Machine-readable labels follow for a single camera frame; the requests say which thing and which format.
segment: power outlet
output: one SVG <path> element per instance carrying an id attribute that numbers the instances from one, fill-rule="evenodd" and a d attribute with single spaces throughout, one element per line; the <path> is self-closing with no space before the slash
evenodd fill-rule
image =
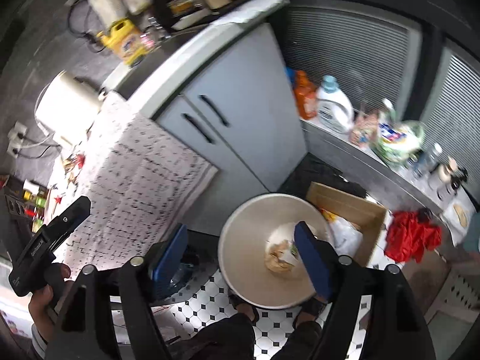
<path id="1" fill-rule="evenodd" d="M 18 154 L 14 152 L 14 149 L 19 151 L 17 147 L 22 145 L 24 141 L 24 139 L 18 137 L 18 134 L 23 134 L 25 136 L 27 134 L 27 127 L 20 122 L 15 122 L 15 126 L 13 126 L 8 133 L 9 143 L 7 148 L 7 154 L 11 155 L 13 158 L 18 157 Z"/>

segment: cabinet handle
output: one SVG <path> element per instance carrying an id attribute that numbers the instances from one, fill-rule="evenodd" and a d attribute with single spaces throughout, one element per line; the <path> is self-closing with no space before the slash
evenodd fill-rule
<path id="1" fill-rule="evenodd" d="M 210 138 L 205 131 L 203 131 L 203 129 L 200 127 L 198 122 L 193 117 L 191 117 L 188 114 L 181 114 L 181 115 L 186 121 L 191 123 L 191 125 L 194 126 L 198 130 L 198 132 L 200 132 L 201 135 L 205 137 L 208 143 L 215 144 L 215 141 L 212 138 Z"/>
<path id="2" fill-rule="evenodd" d="M 217 114 L 218 118 L 220 119 L 220 121 L 222 122 L 222 124 L 225 127 L 230 127 L 230 123 L 228 123 L 228 121 L 225 119 L 224 115 L 222 115 L 222 113 L 217 109 L 217 107 L 215 107 L 215 104 L 213 104 L 212 100 L 210 100 L 204 94 L 201 94 L 198 97 L 199 97 L 200 100 L 205 102 L 212 109 L 213 112 L 215 112 Z"/>

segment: orange bottle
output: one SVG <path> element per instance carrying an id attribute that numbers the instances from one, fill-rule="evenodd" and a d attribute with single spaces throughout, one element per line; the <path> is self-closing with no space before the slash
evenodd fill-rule
<path id="1" fill-rule="evenodd" d="M 307 78 L 307 74 L 303 70 L 297 71 L 293 93 L 297 100 L 298 113 L 303 119 L 308 120 L 317 116 L 317 95 L 315 92 L 315 86 Z"/>

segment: white patterned tablecloth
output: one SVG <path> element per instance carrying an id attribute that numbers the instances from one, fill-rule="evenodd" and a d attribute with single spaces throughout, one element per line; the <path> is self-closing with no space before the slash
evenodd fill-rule
<path id="1" fill-rule="evenodd" d="M 152 120 L 133 113 L 114 92 L 106 97 L 83 149 L 78 187 L 68 188 L 55 211 L 58 215 L 82 195 L 92 202 L 90 217 L 57 253 L 57 261 L 68 264 L 74 277 L 86 264 L 110 269 L 145 254 L 217 172 Z"/>

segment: laundry detergent bottle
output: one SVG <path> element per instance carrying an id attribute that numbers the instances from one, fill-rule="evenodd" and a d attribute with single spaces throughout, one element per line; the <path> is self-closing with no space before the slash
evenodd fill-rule
<path id="1" fill-rule="evenodd" d="M 320 122 L 333 131 L 345 134 L 353 128 L 353 107 L 349 98 L 338 87 L 333 76 L 324 76 L 317 91 Z"/>

